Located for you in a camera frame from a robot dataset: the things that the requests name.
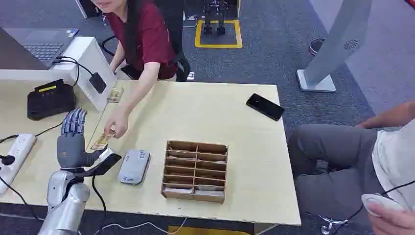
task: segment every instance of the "power strip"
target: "power strip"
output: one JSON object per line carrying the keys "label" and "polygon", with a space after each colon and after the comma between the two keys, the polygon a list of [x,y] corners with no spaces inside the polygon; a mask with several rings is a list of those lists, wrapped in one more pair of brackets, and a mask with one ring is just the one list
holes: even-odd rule
{"label": "power strip", "polygon": [[[36,137],[33,134],[19,134],[7,153],[7,155],[15,157],[14,163],[11,165],[3,165],[0,162],[0,176],[9,185],[13,182],[14,177],[20,170],[20,167],[28,156],[35,141]],[[7,189],[8,187],[3,184],[3,182],[0,182],[0,196],[3,195]]]}

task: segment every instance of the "red shirt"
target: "red shirt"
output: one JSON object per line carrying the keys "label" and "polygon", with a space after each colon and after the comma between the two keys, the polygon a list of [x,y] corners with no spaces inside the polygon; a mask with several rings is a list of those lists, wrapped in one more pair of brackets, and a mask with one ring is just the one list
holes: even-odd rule
{"label": "red shirt", "polygon": [[[126,50],[124,23],[115,13],[107,14],[107,19],[115,36]],[[170,42],[164,18],[157,6],[151,1],[142,3],[136,37],[136,59],[135,61],[127,60],[127,63],[134,66],[138,71],[143,71],[145,63],[158,62],[160,63],[159,79],[172,78],[176,74],[177,64],[169,66],[169,62],[174,59],[175,52]]]}

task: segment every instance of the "robot finger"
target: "robot finger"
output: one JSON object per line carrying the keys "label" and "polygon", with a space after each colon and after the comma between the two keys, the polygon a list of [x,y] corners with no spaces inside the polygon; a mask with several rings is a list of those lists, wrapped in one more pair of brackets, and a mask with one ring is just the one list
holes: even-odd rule
{"label": "robot finger", "polygon": [[64,133],[67,134],[70,132],[70,124],[72,123],[72,119],[73,116],[75,115],[75,110],[72,110],[69,114],[68,114],[68,118],[66,118],[65,121],[65,131]]}
{"label": "robot finger", "polygon": [[69,113],[68,113],[68,114],[66,114],[66,116],[65,116],[64,120],[62,121],[61,135],[63,135],[63,134],[65,133],[65,125],[66,125],[66,122],[67,122],[68,116],[69,116]]}
{"label": "robot finger", "polygon": [[77,125],[79,120],[79,114],[81,113],[81,111],[82,109],[80,107],[75,109],[72,122],[70,123],[70,131],[72,133],[76,133],[76,130],[78,129]]}
{"label": "robot finger", "polygon": [[87,113],[88,111],[82,110],[81,113],[79,114],[78,129],[76,131],[78,134],[81,134],[81,135],[84,134],[85,117]]}

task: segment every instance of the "paper money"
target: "paper money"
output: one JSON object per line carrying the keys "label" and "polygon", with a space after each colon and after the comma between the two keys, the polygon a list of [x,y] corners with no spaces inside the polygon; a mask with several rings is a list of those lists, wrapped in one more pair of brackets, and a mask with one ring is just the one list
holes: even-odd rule
{"label": "paper money", "polygon": [[107,146],[108,141],[115,136],[115,131],[111,131],[109,134],[102,134],[98,140],[92,145],[91,150],[102,150]]}
{"label": "paper money", "polygon": [[112,88],[110,96],[107,98],[107,101],[110,103],[119,103],[122,94],[124,93],[124,88]]}

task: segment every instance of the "white shirt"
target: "white shirt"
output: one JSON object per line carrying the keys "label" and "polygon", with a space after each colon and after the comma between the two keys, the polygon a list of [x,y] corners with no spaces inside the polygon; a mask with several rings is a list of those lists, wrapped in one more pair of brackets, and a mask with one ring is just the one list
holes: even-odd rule
{"label": "white shirt", "polygon": [[[379,131],[372,160],[385,191],[415,180],[415,119],[398,131]],[[388,196],[415,211],[415,184],[389,192]]]}

